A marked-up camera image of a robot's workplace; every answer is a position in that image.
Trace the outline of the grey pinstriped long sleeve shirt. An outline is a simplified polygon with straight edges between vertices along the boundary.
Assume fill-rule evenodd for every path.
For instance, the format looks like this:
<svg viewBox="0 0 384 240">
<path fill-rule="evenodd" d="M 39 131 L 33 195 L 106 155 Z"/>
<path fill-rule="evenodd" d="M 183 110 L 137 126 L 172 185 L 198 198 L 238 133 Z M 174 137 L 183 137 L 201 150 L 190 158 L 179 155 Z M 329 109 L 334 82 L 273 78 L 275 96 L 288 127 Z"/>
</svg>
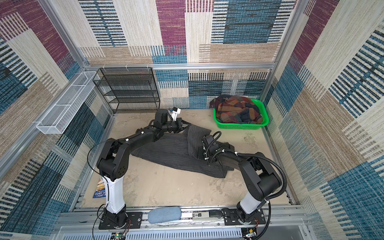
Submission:
<svg viewBox="0 0 384 240">
<path fill-rule="evenodd" d="M 225 178 L 233 168 L 219 163 L 209 165 L 202 157 L 202 139 L 210 133 L 209 129 L 191 125 L 181 134 L 165 133 L 158 141 L 134 150 L 131 155 L 177 170 Z"/>
</svg>

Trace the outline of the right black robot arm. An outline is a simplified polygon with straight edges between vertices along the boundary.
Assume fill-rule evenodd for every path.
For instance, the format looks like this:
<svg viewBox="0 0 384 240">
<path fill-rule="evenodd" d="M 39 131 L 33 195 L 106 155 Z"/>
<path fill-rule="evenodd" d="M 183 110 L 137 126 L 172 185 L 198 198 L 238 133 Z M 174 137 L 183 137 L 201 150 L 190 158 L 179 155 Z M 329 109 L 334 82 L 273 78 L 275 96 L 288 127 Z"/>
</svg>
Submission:
<svg viewBox="0 0 384 240">
<path fill-rule="evenodd" d="M 247 224 L 255 219 L 257 213 L 271 199 L 282 195 L 287 188 L 284 170 L 264 154 L 244 154 L 235 151 L 229 143 L 218 142 L 218 137 L 207 135 L 201 140 L 200 157 L 209 165 L 219 164 L 239 170 L 248 190 L 237 205 L 238 221 Z"/>
</svg>

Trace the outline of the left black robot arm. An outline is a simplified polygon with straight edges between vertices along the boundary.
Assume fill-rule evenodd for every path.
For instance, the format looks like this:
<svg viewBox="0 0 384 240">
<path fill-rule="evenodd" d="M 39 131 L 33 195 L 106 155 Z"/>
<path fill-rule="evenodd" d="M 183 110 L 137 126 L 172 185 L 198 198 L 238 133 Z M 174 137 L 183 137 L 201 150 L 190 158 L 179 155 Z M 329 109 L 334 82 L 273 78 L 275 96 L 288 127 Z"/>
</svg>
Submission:
<svg viewBox="0 0 384 240">
<path fill-rule="evenodd" d="M 173 117 L 173 112 L 177 111 L 177 108 L 171 111 L 159 109 L 149 125 L 138 129 L 135 134 L 118 140 L 110 138 L 105 142 L 97 161 L 107 198 L 102 215 L 103 223 L 110 223 L 116 229 L 128 223 L 123 197 L 123 181 L 129 168 L 129 156 L 138 148 L 158 141 L 164 133 L 178 134 L 186 130 L 191 123 L 182 118 Z"/>
</svg>

